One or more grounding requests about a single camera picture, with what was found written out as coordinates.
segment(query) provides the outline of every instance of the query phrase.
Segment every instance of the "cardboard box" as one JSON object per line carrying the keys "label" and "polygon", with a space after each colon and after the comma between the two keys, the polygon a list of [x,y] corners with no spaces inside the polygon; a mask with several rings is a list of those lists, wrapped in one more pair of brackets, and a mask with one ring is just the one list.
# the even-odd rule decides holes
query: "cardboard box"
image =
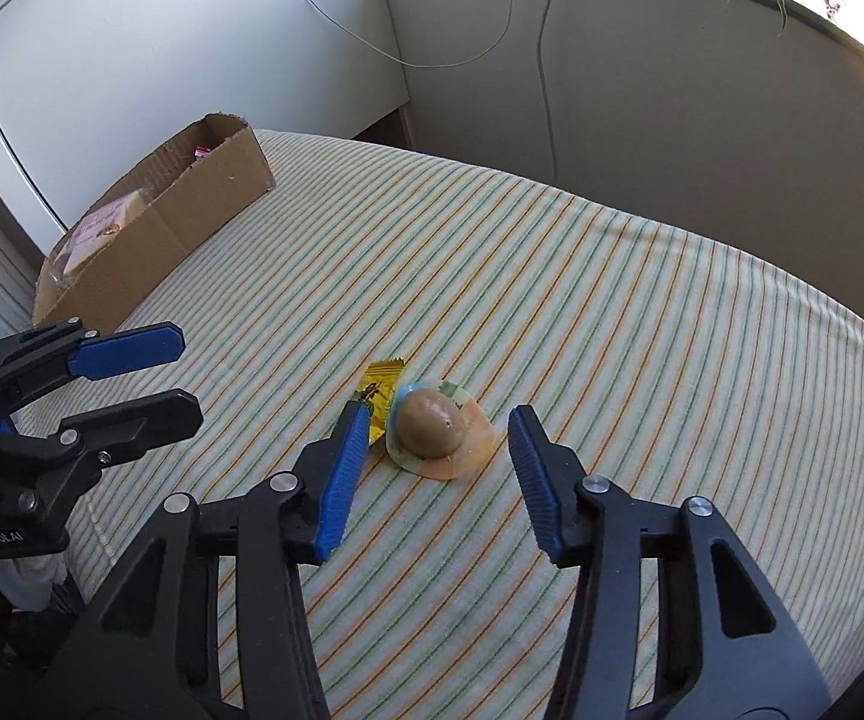
{"label": "cardboard box", "polygon": [[[194,160],[196,146],[212,151]],[[66,289],[56,284],[51,264],[72,230],[56,244],[38,276],[32,321],[80,317],[89,329],[114,332],[198,245],[273,186],[269,163],[243,119],[212,113],[189,124],[88,209],[141,188],[151,199]]]}

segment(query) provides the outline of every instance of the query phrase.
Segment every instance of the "white cabinet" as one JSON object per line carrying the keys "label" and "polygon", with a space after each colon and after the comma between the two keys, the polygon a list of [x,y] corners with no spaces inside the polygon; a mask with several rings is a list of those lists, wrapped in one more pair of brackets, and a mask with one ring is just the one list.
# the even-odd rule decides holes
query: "white cabinet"
{"label": "white cabinet", "polygon": [[[395,52],[385,0],[316,1]],[[400,66],[306,0],[0,0],[1,139],[64,225],[210,111],[350,137],[406,100]]]}

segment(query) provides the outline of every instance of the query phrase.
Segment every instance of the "blue rubber pad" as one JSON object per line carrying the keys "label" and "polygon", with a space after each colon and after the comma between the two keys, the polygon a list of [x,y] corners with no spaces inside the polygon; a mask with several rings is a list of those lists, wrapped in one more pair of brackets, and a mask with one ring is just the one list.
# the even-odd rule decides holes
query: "blue rubber pad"
{"label": "blue rubber pad", "polygon": [[509,415],[509,454],[536,534],[536,543],[552,562],[559,562],[565,552],[562,505],[553,491],[536,442],[517,410]]}
{"label": "blue rubber pad", "polygon": [[163,322],[83,341],[75,357],[69,360],[68,370],[73,376],[85,376],[94,382],[174,362],[184,351],[182,331],[171,322]]}
{"label": "blue rubber pad", "polygon": [[319,531],[313,549],[321,562],[328,560],[342,541],[352,509],[352,498],[368,454],[368,410],[359,404],[358,412],[344,438],[332,475],[320,500]]}

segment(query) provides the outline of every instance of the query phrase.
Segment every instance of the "peel-off lid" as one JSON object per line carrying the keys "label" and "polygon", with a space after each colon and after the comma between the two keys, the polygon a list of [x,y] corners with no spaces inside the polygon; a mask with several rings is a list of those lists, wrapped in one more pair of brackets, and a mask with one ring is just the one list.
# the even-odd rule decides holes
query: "peel-off lid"
{"label": "peel-off lid", "polygon": [[[407,408],[410,408],[413,413],[408,415],[407,420],[403,420],[402,427],[414,431],[414,421],[418,412],[416,406],[421,410],[426,410],[430,418],[438,416],[443,421],[443,435],[435,436],[432,445],[435,445],[436,442],[448,444],[454,437],[458,446],[448,455],[438,458],[419,457],[402,442],[402,436],[398,432],[400,425],[397,424],[400,407],[407,395],[416,394],[419,391],[430,391],[429,403],[427,405],[416,404],[416,396],[413,395],[411,398],[413,404],[411,406],[407,404]],[[448,408],[448,404],[438,403],[439,395],[445,396],[455,406],[455,410]],[[461,418],[462,423],[449,424],[451,415],[456,415],[456,413]],[[427,440],[429,435],[426,434],[420,438]],[[415,432],[406,437],[406,440],[413,447],[418,446]],[[498,435],[491,426],[491,422],[488,421],[488,417],[479,407],[479,404],[475,402],[475,399],[458,384],[437,379],[426,379],[413,384],[401,385],[395,389],[395,397],[392,399],[389,410],[385,445],[389,450],[389,456],[407,471],[427,479],[439,481],[454,479],[469,473],[469,471],[480,469],[486,464],[491,458],[493,450],[496,449],[497,443]]]}

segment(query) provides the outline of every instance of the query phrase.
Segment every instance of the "metal screw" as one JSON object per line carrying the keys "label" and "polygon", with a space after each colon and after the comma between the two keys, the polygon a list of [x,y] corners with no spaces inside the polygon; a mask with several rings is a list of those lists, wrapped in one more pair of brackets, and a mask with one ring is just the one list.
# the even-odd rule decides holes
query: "metal screw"
{"label": "metal screw", "polygon": [[32,490],[26,490],[25,493],[18,496],[19,512],[30,512],[32,509],[35,509],[35,504],[37,504],[37,500]]}
{"label": "metal screw", "polygon": [[601,474],[594,473],[582,480],[582,487],[590,493],[607,493],[608,488],[611,488],[611,482]]}
{"label": "metal screw", "polygon": [[688,506],[688,510],[695,514],[696,517],[708,517],[714,511],[712,501],[709,498],[702,498],[700,495],[689,498],[686,505]]}
{"label": "metal screw", "polygon": [[172,493],[162,504],[169,514],[181,514],[189,508],[189,496],[185,493]]}
{"label": "metal screw", "polygon": [[291,493],[298,486],[299,477],[291,473],[291,471],[277,473],[269,480],[269,487],[275,490],[276,493]]}

